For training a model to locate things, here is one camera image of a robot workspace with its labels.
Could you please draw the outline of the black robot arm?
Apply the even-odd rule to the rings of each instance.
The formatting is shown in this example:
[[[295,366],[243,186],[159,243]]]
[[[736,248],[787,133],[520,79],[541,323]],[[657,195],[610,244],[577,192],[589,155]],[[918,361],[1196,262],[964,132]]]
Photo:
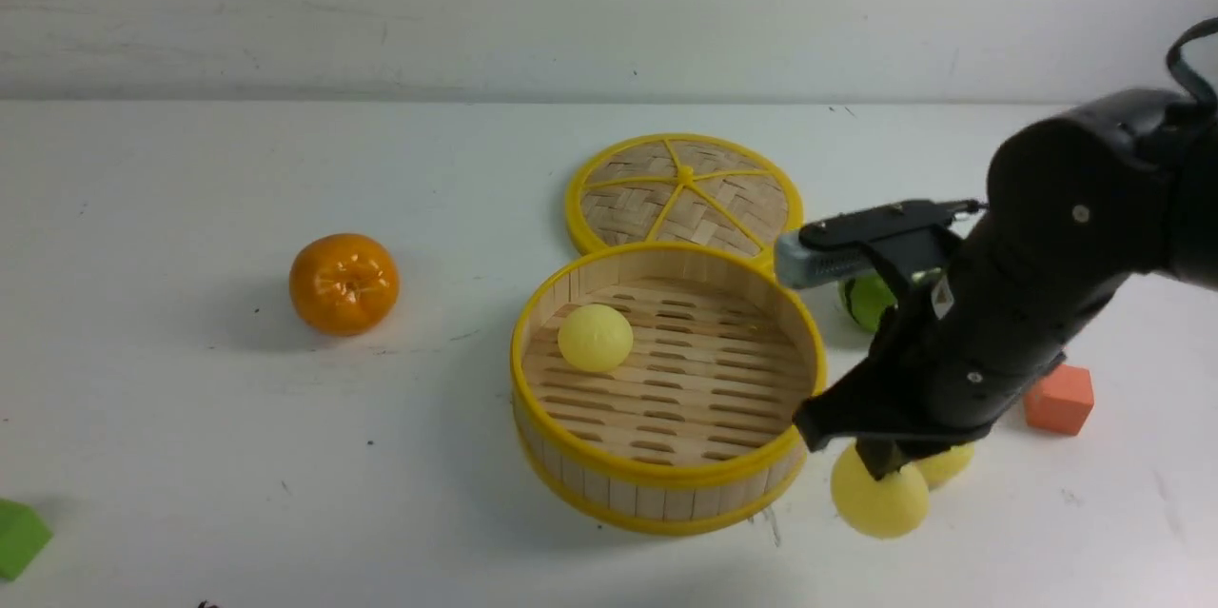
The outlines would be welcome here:
[[[1136,88],[1027,125],[987,193],[780,238],[782,285],[875,273],[896,297],[866,357],[793,415],[811,452],[854,439],[879,479],[978,441],[1130,277],[1216,288],[1214,97]]]

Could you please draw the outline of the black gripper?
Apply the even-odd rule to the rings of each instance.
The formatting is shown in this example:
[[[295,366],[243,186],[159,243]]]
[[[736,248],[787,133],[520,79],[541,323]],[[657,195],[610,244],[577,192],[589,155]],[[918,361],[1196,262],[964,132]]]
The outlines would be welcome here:
[[[1071,275],[984,214],[943,269],[914,275],[864,361],[797,406],[810,453],[840,437],[875,481],[987,436],[1071,339]]]

